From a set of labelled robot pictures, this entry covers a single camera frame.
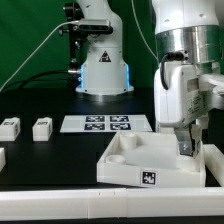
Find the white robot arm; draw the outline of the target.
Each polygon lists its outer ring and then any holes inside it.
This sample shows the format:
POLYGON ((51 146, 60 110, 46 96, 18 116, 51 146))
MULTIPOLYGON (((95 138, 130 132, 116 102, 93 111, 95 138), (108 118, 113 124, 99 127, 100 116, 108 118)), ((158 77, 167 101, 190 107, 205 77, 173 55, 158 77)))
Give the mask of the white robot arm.
MULTIPOLYGON (((224 86, 218 8, 221 0, 152 0, 156 16, 158 69, 154 108, 161 131, 176 134, 182 155, 192 156, 197 141, 191 123, 211 109, 209 91, 224 86)), ((76 0, 64 6, 73 46, 89 44, 87 58, 70 62, 80 81, 76 91, 101 100, 133 90, 122 55, 122 20, 108 0, 76 0)))

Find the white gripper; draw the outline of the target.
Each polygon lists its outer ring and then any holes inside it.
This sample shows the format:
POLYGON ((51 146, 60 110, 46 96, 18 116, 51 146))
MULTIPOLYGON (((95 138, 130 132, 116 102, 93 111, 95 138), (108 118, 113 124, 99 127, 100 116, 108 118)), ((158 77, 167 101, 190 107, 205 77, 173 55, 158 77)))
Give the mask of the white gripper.
MULTIPOLYGON (((158 69, 154 76, 154 108, 158 131, 162 128, 186 127, 208 111, 208 95, 199 89, 199 76, 194 65, 167 62, 164 65, 167 90, 162 85, 160 73, 158 69)), ((177 129, 175 135, 180 154, 192 156, 189 131, 177 129)))

